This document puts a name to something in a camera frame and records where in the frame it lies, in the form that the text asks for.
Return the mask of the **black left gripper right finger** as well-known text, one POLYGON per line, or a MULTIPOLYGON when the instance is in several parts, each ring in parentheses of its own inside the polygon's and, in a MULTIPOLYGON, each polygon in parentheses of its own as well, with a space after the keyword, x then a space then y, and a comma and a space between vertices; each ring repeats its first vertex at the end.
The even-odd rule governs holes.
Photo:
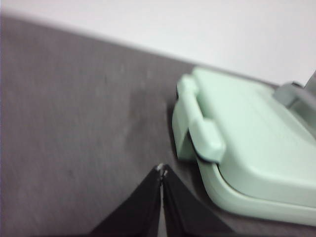
POLYGON ((169 237, 236 237, 237 234, 200 202, 169 165, 162 175, 163 208, 169 237))

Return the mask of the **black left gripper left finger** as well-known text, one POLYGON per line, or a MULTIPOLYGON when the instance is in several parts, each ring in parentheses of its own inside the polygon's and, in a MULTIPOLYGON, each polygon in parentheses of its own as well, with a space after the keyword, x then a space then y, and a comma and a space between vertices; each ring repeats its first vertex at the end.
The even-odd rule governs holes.
POLYGON ((156 165, 132 194, 90 233, 91 237, 156 237, 162 165, 156 165))

